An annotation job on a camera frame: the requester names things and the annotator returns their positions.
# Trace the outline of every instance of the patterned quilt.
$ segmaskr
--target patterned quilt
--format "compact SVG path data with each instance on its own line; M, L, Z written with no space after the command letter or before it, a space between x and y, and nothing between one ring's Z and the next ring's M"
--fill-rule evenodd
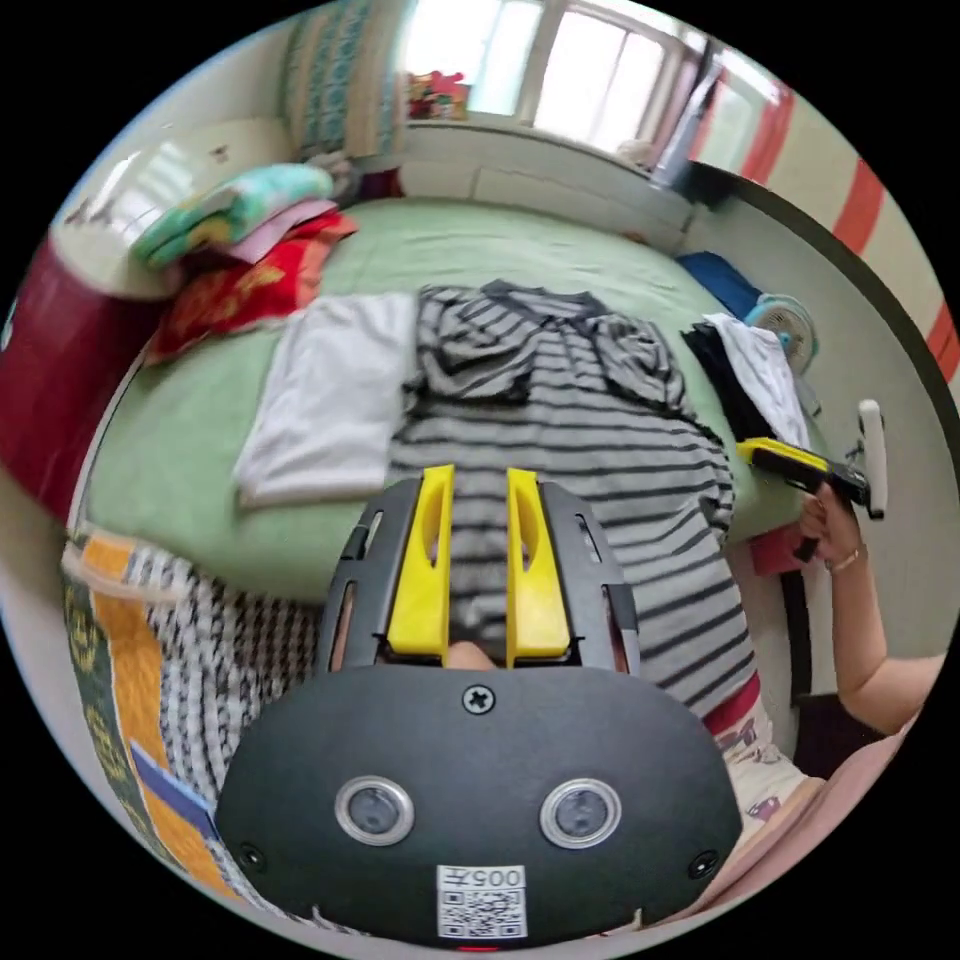
M247 883L212 816L243 729L308 676L321 608L231 590L95 529L67 544L62 569L84 717L131 824L167 865L284 916Z

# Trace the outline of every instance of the screw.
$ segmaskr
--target screw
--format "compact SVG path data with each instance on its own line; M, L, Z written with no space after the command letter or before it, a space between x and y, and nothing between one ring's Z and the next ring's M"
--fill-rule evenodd
M489 713L496 702L497 698L494 696L493 691L489 687L484 687L480 684L467 687L463 692L463 709L476 717Z
M704 852L687 867L687 876L689 876L691 880L703 880L717 869L719 862L720 854L718 854L716 850L704 850Z
M256 870L258 873L262 873L267 868L266 857L252 843L240 844L240 857L251 870Z

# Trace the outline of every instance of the red fabric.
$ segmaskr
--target red fabric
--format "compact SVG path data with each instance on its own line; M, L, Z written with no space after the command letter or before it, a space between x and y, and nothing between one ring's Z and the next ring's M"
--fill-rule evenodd
M754 537L750 541L754 573L758 577L774 577L800 570L803 564L793 555L793 551L802 540L803 534L795 523Z
M88 286L49 236L34 254L0 349L0 463L64 525L97 428L165 307Z
M714 736L729 730L753 709L759 697L760 674L754 673L729 700L725 700L704 717L704 726Z
M195 277L160 321L144 363L161 363L207 337L239 333L306 306L317 295L330 252L357 229L334 212L290 230L259 263Z
M403 184L400 182L400 168L383 170L380 173L365 173L360 181L358 203L372 200L403 199Z

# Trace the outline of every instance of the white towel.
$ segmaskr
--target white towel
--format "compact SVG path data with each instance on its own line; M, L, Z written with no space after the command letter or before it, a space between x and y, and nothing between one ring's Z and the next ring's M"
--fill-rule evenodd
M383 489L415 327L413 294L319 297L288 318L234 467L243 506Z
M780 338L772 330L748 327L725 313L703 319L717 328L734 375L777 439L809 449L807 421Z

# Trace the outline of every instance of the electric fan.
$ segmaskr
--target electric fan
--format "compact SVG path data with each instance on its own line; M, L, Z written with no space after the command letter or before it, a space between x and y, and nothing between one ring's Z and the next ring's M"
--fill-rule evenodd
M765 293L744 322L748 327L772 330L780 337L787 363L797 377L803 375L817 355L819 343L813 319L794 297Z

